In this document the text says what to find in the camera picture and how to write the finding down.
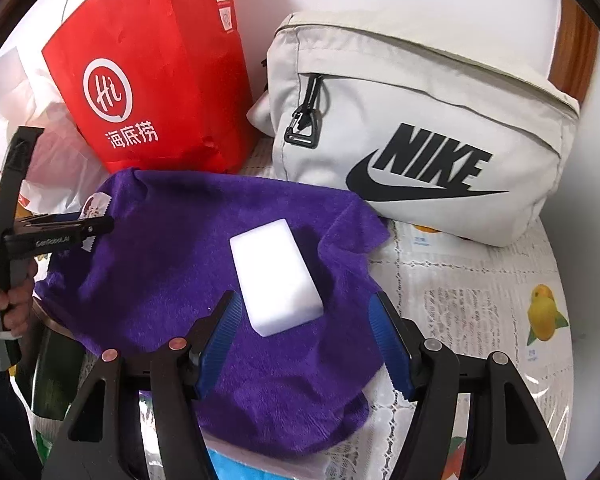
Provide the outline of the person's left hand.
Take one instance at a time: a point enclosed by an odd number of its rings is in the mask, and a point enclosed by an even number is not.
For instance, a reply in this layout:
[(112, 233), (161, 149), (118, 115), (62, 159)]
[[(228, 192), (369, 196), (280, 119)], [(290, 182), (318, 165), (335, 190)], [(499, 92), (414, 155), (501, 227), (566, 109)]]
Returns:
[(38, 264), (34, 259), (28, 259), (24, 280), (8, 292), (0, 289), (0, 311), (6, 312), (3, 321), (4, 330), (9, 330), (12, 336), (22, 336), (29, 328), (34, 278), (37, 273)]

